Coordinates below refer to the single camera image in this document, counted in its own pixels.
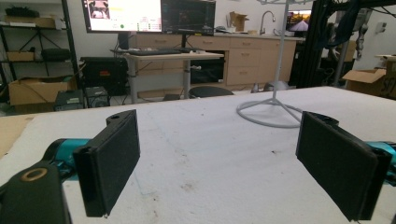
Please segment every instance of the monitor screen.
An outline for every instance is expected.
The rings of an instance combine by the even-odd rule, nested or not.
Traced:
[[[161,0],[82,0],[88,33],[160,32]]]
[[[213,35],[216,1],[162,0],[163,32]]]
[[[291,32],[306,32],[309,27],[311,10],[293,10],[288,12],[286,30]]]

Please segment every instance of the computer desk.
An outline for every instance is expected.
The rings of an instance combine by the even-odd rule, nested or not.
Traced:
[[[210,52],[191,52],[181,54],[165,54],[150,56],[135,56],[128,53],[123,54],[128,63],[128,81],[131,87],[132,104],[137,103],[137,93],[139,91],[152,91],[159,89],[171,89],[176,87],[184,88],[184,99],[189,99],[189,89],[191,82],[190,65],[191,60],[218,59],[224,57],[223,54]],[[183,61],[182,74],[159,74],[139,76],[136,71],[136,64],[141,62],[163,62],[163,61]]]
[[[108,218],[86,217],[78,182],[65,181],[73,223],[348,224],[297,160],[298,129],[261,126],[235,112],[244,102],[271,96],[260,92],[37,114],[0,160],[0,185],[39,161],[54,140],[93,138],[107,117],[136,109],[141,158],[115,207]],[[364,141],[396,141],[396,101],[331,87],[279,91],[277,99],[338,119],[340,127]],[[251,109],[262,119],[294,120],[283,112],[273,106]],[[362,223],[390,224],[395,213],[396,188],[384,185],[373,220]]]

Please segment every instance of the shelving unit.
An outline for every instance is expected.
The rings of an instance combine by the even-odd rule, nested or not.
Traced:
[[[11,3],[9,0],[0,0],[0,3]],[[16,80],[18,79],[18,74],[15,70],[14,65],[16,63],[26,63],[26,66],[29,66],[28,64],[32,64],[32,63],[43,63],[46,69],[46,73],[47,76],[50,76],[50,71],[48,68],[48,64],[49,63],[71,63],[72,67],[73,67],[73,71],[74,74],[76,74],[78,72],[78,64],[77,64],[77,57],[76,57],[76,51],[74,48],[74,39],[73,39],[73,34],[72,34],[72,29],[71,29],[71,25],[70,25],[70,17],[69,17],[69,12],[68,12],[68,5],[67,5],[67,0],[34,0],[34,1],[29,1],[27,2],[26,0],[17,0],[12,1],[11,4],[14,3],[18,3],[18,4],[34,4],[34,5],[43,5],[44,7],[47,4],[51,4],[51,7],[57,7],[59,5],[59,7],[62,7],[62,12],[63,12],[63,19],[64,19],[64,28],[62,30],[57,30],[55,28],[47,28],[47,27],[24,27],[24,26],[11,26],[11,25],[0,25],[0,36],[2,38],[2,43],[3,43],[3,47],[5,52],[9,52],[9,51],[21,51],[21,50],[28,50],[28,46],[29,44],[32,43],[33,40],[38,39],[38,43],[39,46],[35,46],[38,48],[38,50],[42,50],[42,49],[47,49],[49,46],[45,46],[43,44],[43,40],[45,39],[46,41],[48,41],[51,44],[52,48],[58,48],[61,49],[61,47],[55,43],[56,41],[51,40],[51,38],[47,37],[45,34],[43,34],[43,32],[48,33],[48,32],[58,32],[59,34],[56,35],[66,35],[67,36],[67,47],[70,50],[70,60],[64,61],[64,62],[46,62],[43,60],[34,60],[31,62],[18,62],[18,61],[14,61],[11,62],[9,60],[3,60],[0,62],[1,67],[0,67],[0,73],[1,73],[1,78],[3,83],[7,83],[7,79],[6,76],[4,74],[4,70],[3,70],[3,64],[6,63],[9,66],[9,71],[12,75],[12,79]],[[15,47],[10,48],[9,47],[9,43],[12,42],[12,40],[7,39],[7,35],[6,32],[9,32],[9,30],[26,30],[26,36],[30,36],[26,37],[26,36],[21,36],[21,39],[23,39],[24,44],[21,45],[18,49],[15,49]]]

